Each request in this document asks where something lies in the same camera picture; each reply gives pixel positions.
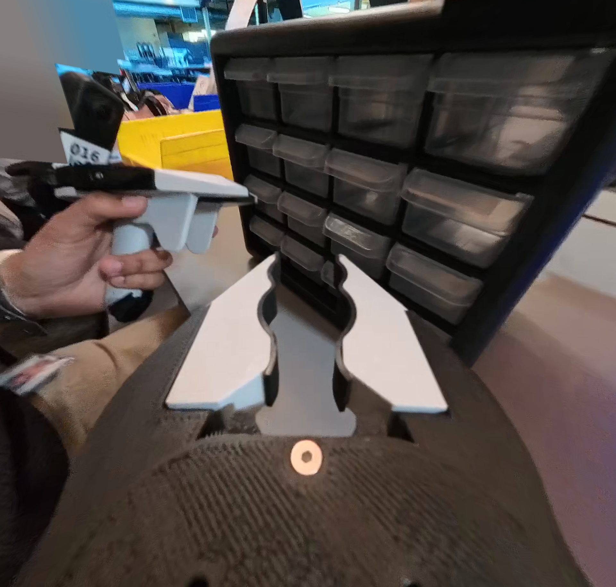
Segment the set of small clear drawers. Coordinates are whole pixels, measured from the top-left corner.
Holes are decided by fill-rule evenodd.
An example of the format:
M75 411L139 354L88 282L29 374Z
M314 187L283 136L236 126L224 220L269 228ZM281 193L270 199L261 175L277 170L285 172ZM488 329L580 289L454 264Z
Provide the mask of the set of small clear drawers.
M612 65L609 48L231 59L246 236L334 291L334 257L456 327Z

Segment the clear plastic drawer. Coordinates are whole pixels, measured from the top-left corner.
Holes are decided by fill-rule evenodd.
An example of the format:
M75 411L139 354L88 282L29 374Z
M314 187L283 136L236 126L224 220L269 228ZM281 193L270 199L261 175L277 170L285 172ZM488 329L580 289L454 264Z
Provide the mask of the clear plastic drawer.
M282 189L255 176L248 175L244 181L245 187L256 198L255 208L279 223L284 222L285 215L278 209L278 200Z

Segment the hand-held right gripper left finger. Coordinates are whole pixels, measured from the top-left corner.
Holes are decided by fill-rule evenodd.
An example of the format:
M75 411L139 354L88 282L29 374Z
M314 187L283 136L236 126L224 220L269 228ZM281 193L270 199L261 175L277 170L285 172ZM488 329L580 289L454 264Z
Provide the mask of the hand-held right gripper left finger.
M280 255L272 254L212 301L165 405L172 410L244 411L273 406L279 389Z

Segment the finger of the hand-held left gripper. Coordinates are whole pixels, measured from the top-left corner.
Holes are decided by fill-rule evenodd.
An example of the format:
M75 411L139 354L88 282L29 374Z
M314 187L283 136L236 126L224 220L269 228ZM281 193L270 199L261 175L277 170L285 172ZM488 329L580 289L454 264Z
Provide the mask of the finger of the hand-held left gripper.
M160 246L169 252L186 248L198 198L251 195L247 187L220 175L162 169L154 170L153 175L155 191L150 196L143 221L150 225Z
M256 202L253 195L231 198L200 197L189 224L186 248L193 254L203 254L212 243L217 229L221 208L227 206L250 206Z

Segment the black drawer organizer cabinet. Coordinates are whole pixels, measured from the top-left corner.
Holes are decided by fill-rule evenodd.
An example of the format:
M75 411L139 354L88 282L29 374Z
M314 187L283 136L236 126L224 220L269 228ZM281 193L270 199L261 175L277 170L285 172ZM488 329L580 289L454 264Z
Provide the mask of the black drawer organizer cabinet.
M242 111L238 92L225 78L231 59L595 48L615 50L615 0L433 0L225 31L212 50L234 179L244 182L247 161L234 142ZM541 182L535 182L539 189L530 209L488 269L482 292L458 326L445 326L376 282L449 338L461 360L472 365L595 196L614 181L615 59L556 161ZM270 252L246 236L250 210L240 212L247 249L265 257ZM342 322L340 297L311 288L286 262L282 273L289 289L319 313Z

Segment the person's dark sweater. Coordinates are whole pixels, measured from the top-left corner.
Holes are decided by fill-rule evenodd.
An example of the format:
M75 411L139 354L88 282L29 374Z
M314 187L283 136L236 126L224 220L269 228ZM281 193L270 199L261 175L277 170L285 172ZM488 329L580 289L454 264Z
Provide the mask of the person's dark sweater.
M1 389L1 586L10 586L54 514L68 455L29 398Z

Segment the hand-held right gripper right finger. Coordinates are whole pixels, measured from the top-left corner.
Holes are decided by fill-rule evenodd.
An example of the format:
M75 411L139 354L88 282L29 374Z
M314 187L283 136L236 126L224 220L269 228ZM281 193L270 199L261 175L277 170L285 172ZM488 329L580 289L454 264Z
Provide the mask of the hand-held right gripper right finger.
M394 413L445 413L449 405L408 310L347 256L336 257L336 270L338 289L350 305L350 322L337 347L340 373Z

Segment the person's beige pants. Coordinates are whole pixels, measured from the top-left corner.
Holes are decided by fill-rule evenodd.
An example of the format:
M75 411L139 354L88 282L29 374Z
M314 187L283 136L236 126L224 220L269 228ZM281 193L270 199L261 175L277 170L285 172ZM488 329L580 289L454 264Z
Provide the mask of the person's beige pants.
M28 399L54 427L70 460L79 454L96 421L122 385L189 316L185 306L177 306L103 339L87 340L54 352L73 360Z

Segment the yellow plastic bin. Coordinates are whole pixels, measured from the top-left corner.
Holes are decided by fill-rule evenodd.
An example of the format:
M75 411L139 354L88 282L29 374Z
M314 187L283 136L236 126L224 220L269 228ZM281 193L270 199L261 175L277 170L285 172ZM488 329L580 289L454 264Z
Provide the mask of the yellow plastic bin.
M125 121L117 141L127 165L234 179L221 110Z

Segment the grey desk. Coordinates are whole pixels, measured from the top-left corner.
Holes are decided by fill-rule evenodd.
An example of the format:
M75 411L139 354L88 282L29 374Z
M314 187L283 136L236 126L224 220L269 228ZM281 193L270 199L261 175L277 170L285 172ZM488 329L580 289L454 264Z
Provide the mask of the grey desk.
M326 390L334 327L285 288L273 324L276 434L347 435ZM615 190L602 191L475 362L542 475L560 528L595 586L615 586Z

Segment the person's left hand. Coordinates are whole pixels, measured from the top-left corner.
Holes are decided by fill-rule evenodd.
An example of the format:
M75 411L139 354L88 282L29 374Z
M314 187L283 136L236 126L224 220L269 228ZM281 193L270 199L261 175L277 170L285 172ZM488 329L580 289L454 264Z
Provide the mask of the person's left hand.
M161 286L171 253L111 254L113 224L140 217L147 204L140 196L93 193L54 215L20 252L1 262L9 303L31 319L63 318L102 312L108 287Z

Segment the person's left forearm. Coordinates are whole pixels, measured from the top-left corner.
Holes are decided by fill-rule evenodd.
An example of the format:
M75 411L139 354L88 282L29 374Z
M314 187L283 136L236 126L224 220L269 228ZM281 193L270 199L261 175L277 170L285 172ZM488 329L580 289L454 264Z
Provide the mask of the person's left forearm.
M35 320L15 307L1 285L1 366L32 353L47 353L109 332L105 313Z

